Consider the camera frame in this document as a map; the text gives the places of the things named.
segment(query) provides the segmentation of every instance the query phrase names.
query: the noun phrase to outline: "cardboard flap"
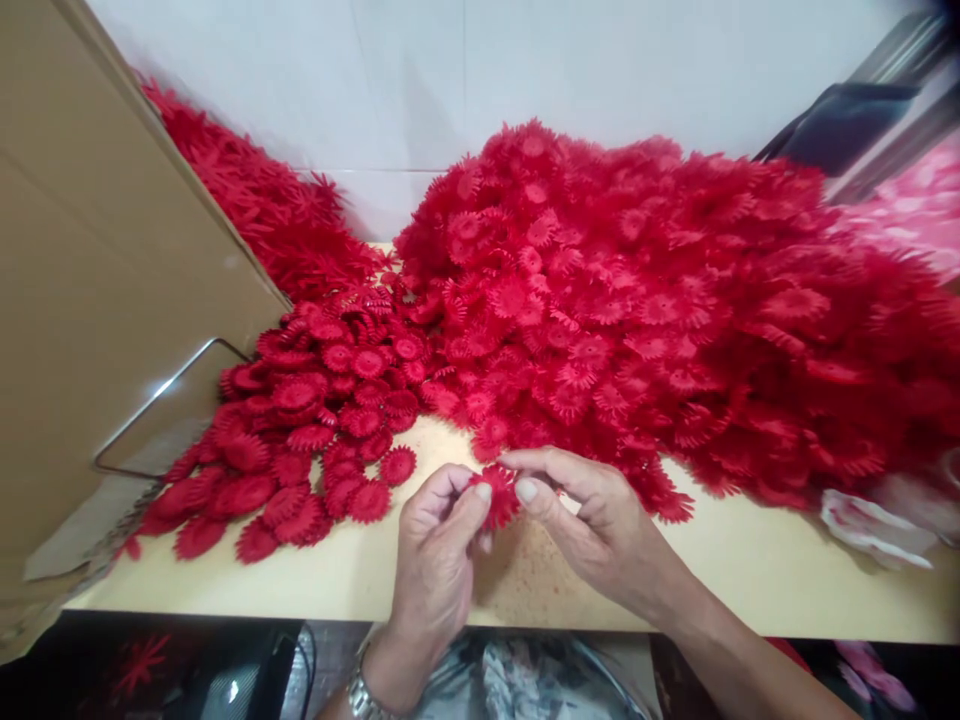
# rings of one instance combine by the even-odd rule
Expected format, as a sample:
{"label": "cardboard flap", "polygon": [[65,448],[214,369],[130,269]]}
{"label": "cardboard flap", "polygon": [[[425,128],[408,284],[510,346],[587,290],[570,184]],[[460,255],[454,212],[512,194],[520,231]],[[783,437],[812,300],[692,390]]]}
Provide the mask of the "cardboard flap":
{"label": "cardboard flap", "polygon": [[[81,506],[31,577],[76,562],[76,552],[58,557],[65,537],[89,544],[109,524],[101,500],[84,505],[104,478],[95,455],[211,339],[249,353],[288,307],[118,59],[79,2],[0,4],[7,654],[83,577],[24,582],[27,557]],[[205,402],[216,380],[203,380]],[[171,414],[157,433],[182,419]],[[127,495],[104,487],[116,514]]]}

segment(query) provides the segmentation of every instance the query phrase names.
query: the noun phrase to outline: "wristwatch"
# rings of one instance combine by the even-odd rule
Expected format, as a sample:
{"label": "wristwatch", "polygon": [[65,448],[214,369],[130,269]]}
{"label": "wristwatch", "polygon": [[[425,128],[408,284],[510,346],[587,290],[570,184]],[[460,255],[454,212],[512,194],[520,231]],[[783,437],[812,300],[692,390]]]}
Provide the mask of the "wristwatch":
{"label": "wristwatch", "polygon": [[387,712],[380,703],[373,699],[367,683],[363,680],[363,658],[367,654],[369,643],[360,648],[357,655],[357,665],[353,668],[353,675],[350,676],[350,685],[347,686],[347,702],[350,704],[350,710],[355,718],[359,720],[402,720],[399,715]]}

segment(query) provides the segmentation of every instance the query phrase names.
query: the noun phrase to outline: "white wall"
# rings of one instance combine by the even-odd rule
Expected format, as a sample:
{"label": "white wall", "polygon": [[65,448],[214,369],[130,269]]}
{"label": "white wall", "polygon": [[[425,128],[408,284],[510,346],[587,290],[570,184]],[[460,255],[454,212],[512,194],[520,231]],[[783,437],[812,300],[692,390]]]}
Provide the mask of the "white wall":
{"label": "white wall", "polygon": [[131,65],[390,240],[503,122],[752,154],[922,0],[88,0]]}

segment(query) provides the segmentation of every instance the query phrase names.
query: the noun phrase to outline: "person's left hand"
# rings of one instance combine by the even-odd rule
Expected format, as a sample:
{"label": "person's left hand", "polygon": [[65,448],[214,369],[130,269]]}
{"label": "person's left hand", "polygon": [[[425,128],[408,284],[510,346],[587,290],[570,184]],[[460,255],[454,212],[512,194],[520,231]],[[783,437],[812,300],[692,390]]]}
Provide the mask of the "person's left hand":
{"label": "person's left hand", "polygon": [[444,465],[400,514],[397,578],[387,626],[407,642],[427,643],[434,662],[467,621],[473,595],[471,554],[477,546],[489,552],[492,544],[489,534],[478,535],[492,491],[486,483],[467,487],[473,475],[463,465]]}

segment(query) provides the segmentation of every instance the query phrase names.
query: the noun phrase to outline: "wooden table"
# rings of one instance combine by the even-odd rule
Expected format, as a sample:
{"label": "wooden table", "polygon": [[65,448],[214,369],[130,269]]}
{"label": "wooden table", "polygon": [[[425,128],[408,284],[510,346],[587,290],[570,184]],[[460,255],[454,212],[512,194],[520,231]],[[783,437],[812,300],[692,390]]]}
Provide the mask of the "wooden table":
{"label": "wooden table", "polygon": [[[283,548],[244,566],[233,557],[240,525],[192,562],[177,562],[174,536],[143,540],[138,562],[71,601],[73,609],[327,620],[383,620],[390,610],[397,519],[436,467],[477,467],[469,437],[423,417],[398,442],[418,456],[384,522],[344,523],[317,546]],[[680,467],[667,471],[696,500],[694,519],[663,526],[690,568],[763,635],[926,643],[960,640],[960,553],[938,548],[935,569],[891,571],[848,551],[816,518],[761,508],[743,497],[715,500]],[[605,600],[567,567],[536,524],[501,531],[478,568],[470,622],[538,628],[633,630],[649,626]]]}

